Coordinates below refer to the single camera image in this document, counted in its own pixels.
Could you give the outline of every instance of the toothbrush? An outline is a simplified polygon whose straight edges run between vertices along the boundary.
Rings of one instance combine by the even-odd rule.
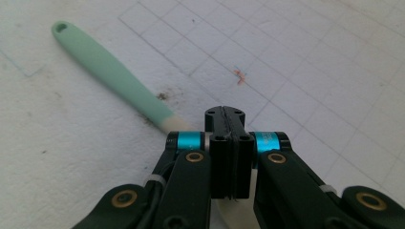
[[[52,26],[52,33],[59,44],[95,78],[128,101],[164,133],[192,129],[84,31],[69,22],[59,21]]]

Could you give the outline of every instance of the black cable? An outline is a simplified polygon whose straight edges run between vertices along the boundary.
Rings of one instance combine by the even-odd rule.
[[[137,228],[138,229],[148,229],[152,225],[152,219],[155,216],[156,210],[158,209],[158,205],[160,202],[160,197],[163,191],[163,187],[160,183],[156,181],[149,181],[149,182],[155,182],[154,188],[153,188],[153,195],[151,196],[149,208],[145,211],[143,214],[142,219],[138,223]]]
[[[174,164],[175,161],[166,164],[163,168],[160,169],[159,175],[162,177],[170,177],[167,174],[171,173]],[[152,196],[150,196],[149,199],[149,208],[143,213],[143,217],[138,223],[137,229],[148,229],[152,226],[152,220],[156,214],[156,211],[158,210],[161,195],[163,194],[163,185],[161,183],[155,180],[149,180],[145,184],[145,187],[146,185],[150,185],[149,182],[153,182],[153,186],[150,189],[150,193],[152,194]]]

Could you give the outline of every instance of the hole in handle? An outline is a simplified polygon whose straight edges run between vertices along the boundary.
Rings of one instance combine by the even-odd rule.
[[[64,30],[68,29],[68,26],[66,24],[59,24],[56,26],[55,30],[59,33],[63,32]]]

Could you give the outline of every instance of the dark speck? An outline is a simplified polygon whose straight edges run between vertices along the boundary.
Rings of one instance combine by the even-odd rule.
[[[54,94],[56,94],[59,98],[61,98],[62,97],[62,95],[61,94],[59,94],[59,93],[54,93]]]
[[[159,100],[167,100],[169,96],[167,94],[158,94],[157,99]]]
[[[143,119],[143,123],[145,123],[146,125],[148,125],[148,126],[153,126],[154,125],[153,122],[151,121],[151,119],[145,117],[144,115],[137,115],[136,114],[136,116],[141,117]]]

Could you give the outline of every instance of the screw hole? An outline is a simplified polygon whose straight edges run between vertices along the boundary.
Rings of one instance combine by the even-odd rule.
[[[185,229],[188,223],[182,217],[169,217],[163,223],[164,229]]]
[[[197,154],[191,155],[190,159],[200,159],[200,156]]]
[[[118,196],[117,201],[121,202],[121,203],[125,203],[128,202],[129,200],[131,200],[132,198],[132,194],[130,193],[124,193]]]
[[[66,24],[59,24],[56,26],[56,31],[61,33],[64,30],[68,29],[68,26]]]

